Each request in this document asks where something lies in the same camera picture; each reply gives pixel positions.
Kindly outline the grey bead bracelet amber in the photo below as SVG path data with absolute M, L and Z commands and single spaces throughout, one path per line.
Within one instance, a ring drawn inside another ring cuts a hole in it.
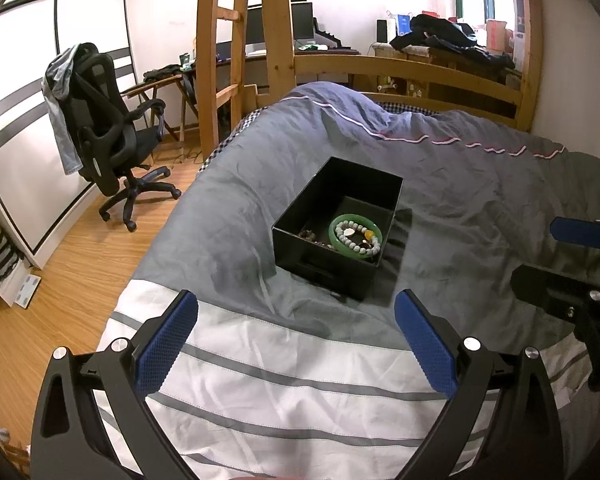
M 346 256 L 370 258 L 381 248 L 381 236 L 377 228 L 354 220 L 339 220 L 330 231 L 332 244 Z

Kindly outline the green jade bangle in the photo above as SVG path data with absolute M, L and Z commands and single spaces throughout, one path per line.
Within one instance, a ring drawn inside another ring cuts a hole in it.
M 384 241 L 378 226 L 359 214 L 340 214 L 330 222 L 327 234 L 332 248 L 356 260 L 377 257 Z

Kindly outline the black jewelry box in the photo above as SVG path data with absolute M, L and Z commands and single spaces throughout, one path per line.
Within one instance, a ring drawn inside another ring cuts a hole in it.
M 403 179 L 332 157 L 272 227 L 276 266 L 362 300 L 396 214 Z

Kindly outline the white floor scale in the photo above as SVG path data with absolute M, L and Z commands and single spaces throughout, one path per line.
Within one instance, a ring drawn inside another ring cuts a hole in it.
M 41 278 L 38 275 L 29 274 L 18 289 L 15 304 L 20 308 L 27 309 L 40 283 Z

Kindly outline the grey striped duvet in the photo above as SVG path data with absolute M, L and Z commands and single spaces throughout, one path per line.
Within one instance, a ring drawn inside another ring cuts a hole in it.
M 146 400 L 201 479 L 392 479 L 452 391 L 396 324 L 411 289 L 486 348 L 541 353 L 573 474 L 600 440 L 600 394 L 570 324 L 520 301 L 518 266 L 600 290 L 600 159 L 463 112 L 398 112 L 305 84 L 245 118 L 200 170 L 126 285 L 102 344 L 181 290 L 198 320 Z

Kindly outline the pink container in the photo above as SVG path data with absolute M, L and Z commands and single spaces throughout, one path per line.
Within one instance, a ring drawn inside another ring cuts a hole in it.
M 488 18 L 486 20 L 486 48 L 491 52 L 504 53 L 506 44 L 506 21 Z

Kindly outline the pile of dark clothes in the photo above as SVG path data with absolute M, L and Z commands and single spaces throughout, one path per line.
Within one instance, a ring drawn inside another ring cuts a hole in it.
M 478 45 L 474 30 L 467 24 L 457 24 L 445 18 L 418 14 L 410 21 L 411 31 L 395 36 L 389 42 L 394 50 L 406 47 L 430 47 L 447 50 L 492 70 L 513 70 L 515 63 L 507 54 L 491 54 Z

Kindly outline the black office chair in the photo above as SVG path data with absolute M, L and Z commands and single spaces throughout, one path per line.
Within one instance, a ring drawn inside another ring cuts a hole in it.
M 140 194 L 163 192 L 177 200 L 182 192 L 164 180 L 171 170 L 151 169 L 146 160 L 164 137 L 166 103 L 149 100 L 129 110 L 120 94 L 114 60 L 97 50 L 74 66 L 69 99 L 61 105 L 83 167 L 79 175 L 93 182 L 108 200 L 99 208 L 102 220 L 122 203 L 122 221 L 133 232 L 133 207 Z

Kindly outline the grey garment on chair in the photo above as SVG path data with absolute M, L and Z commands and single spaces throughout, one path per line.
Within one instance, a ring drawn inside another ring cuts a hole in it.
M 47 115 L 50 118 L 61 166 L 66 176 L 75 174 L 83 165 L 74 146 L 68 129 L 66 114 L 61 105 L 68 102 L 74 66 L 78 64 L 81 58 L 96 51 L 97 48 L 90 42 L 75 44 L 58 54 L 47 65 L 42 79 L 41 88 L 47 107 Z

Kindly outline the folding wooden side table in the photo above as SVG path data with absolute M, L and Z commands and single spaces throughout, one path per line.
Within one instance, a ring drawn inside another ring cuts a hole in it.
M 137 98 L 140 102 L 162 99 L 166 96 L 166 90 L 178 92 L 180 104 L 178 104 L 178 123 L 172 126 L 166 120 L 166 115 L 162 116 L 164 130 L 178 144 L 183 145 L 187 131 L 198 131 L 197 124 L 189 124 L 187 115 L 192 114 L 195 120 L 198 120 L 198 102 L 196 95 L 195 71 L 182 70 L 167 74 L 162 78 L 155 78 L 151 81 L 145 81 L 141 84 L 126 89 L 122 92 L 124 98 Z

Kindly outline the black computer monitor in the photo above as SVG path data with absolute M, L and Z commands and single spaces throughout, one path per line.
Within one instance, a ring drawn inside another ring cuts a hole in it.
M 248 47 L 264 49 L 268 45 L 268 39 L 278 39 L 283 28 L 288 25 L 292 32 L 294 47 L 296 49 L 306 44 L 314 44 L 314 13 L 313 3 L 308 0 L 292 0 L 289 6 L 289 18 L 279 18 L 273 22 L 274 32 L 269 34 L 265 31 L 263 6 L 254 4 L 247 8 L 246 45 Z

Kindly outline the wooden loft bed frame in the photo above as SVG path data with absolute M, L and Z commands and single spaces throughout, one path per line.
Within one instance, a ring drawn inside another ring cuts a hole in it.
M 452 68 L 430 63 L 407 61 L 403 58 L 317 53 L 298 56 L 294 54 L 292 32 L 286 25 L 278 39 L 268 39 L 266 46 L 268 92 L 259 94 L 257 103 L 260 106 L 267 106 L 283 99 L 297 85 L 299 75 L 390 76 L 464 90 L 476 96 L 485 96 L 513 105 L 515 116 L 512 118 L 478 108 L 468 107 L 466 112 L 490 118 L 494 122 L 502 122 L 520 131 L 529 131 L 534 118 L 541 81 L 543 24 L 541 0 L 522 1 L 524 2 L 526 38 L 524 38 L 521 86 L 518 90 L 486 78 L 463 73 L 460 70 L 452 70 Z M 600 0 L 588 1 L 600 16 Z M 262 3 L 265 31 L 272 34 L 276 16 L 289 18 L 288 4 L 290 0 L 262 0 Z

